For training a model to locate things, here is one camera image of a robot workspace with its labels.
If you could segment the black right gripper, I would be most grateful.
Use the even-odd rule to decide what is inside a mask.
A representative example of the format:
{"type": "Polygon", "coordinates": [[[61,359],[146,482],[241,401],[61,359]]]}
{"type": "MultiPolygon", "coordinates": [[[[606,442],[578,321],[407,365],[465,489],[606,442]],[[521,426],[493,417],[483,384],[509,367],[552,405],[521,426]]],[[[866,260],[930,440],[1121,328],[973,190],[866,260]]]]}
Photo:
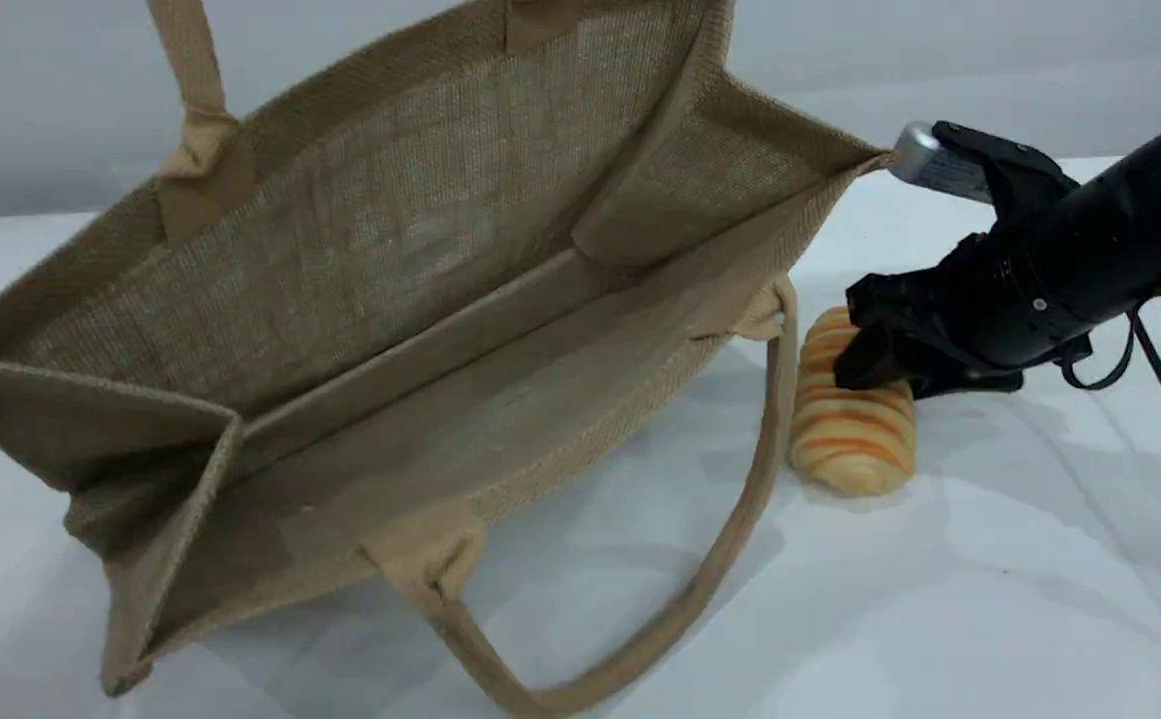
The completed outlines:
{"type": "Polygon", "coordinates": [[[913,400],[1012,394],[1024,372],[1091,355],[1090,333],[1140,307],[1140,195],[1074,190],[1019,225],[969,233],[926,269],[870,274],[848,290],[859,331],[836,386],[911,381],[913,400]]]}

